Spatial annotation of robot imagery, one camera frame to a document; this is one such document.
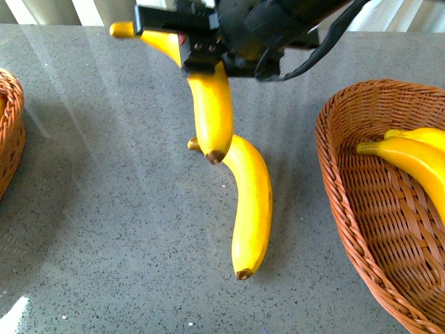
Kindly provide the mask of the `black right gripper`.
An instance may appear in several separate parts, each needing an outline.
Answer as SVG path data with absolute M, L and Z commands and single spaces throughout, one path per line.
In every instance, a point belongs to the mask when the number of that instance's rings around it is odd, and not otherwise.
M 173 10 L 136 5 L 133 29 L 180 34 L 181 68 L 188 74 L 216 72 L 229 77 L 279 75 L 287 47 L 315 49 L 318 30 L 296 16 L 287 1 L 181 1 Z

